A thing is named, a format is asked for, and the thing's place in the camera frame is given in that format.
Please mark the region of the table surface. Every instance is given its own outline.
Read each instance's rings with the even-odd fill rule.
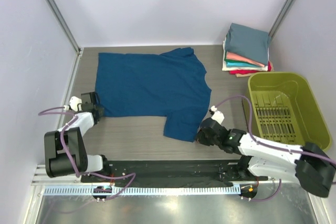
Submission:
[[[95,90],[99,52],[160,54],[175,48],[176,46],[85,48],[72,94],[80,97],[81,93]],[[192,48],[207,71],[206,83],[212,89],[210,106],[227,97],[246,92],[248,78],[237,78],[222,71],[222,46]],[[220,110],[224,113],[223,125],[226,128],[246,130],[241,99],[224,103]],[[158,116],[103,118],[84,136],[87,153],[104,154],[109,160],[239,158],[224,153],[216,146],[208,147],[163,136],[165,119]]]

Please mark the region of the dark blue fabric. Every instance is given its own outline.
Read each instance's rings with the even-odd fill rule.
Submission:
[[[210,102],[205,74],[190,47],[160,55],[102,52],[96,92],[105,116],[166,116],[165,136],[193,142]]]

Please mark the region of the white panel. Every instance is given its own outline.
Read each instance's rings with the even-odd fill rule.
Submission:
[[[45,0],[0,3],[0,222],[18,223],[58,121],[37,113],[60,105],[76,55]]]
[[[55,0],[80,46],[221,44],[230,23],[268,31],[285,0]]]
[[[336,141],[336,1],[296,0],[271,45],[277,70],[305,76]],[[336,158],[335,143],[328,154]],[[326,200],[336,223],[336,188]]]

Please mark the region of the yellow-green plastic basket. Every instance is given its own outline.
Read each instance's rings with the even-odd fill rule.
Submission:
[[[317,144],[326,151],[332,142],[307,80],[290,72],[250,76],[246,97],[253,105],[253,135],[285,144]],[[246,120],[248,103],[243,100]]]

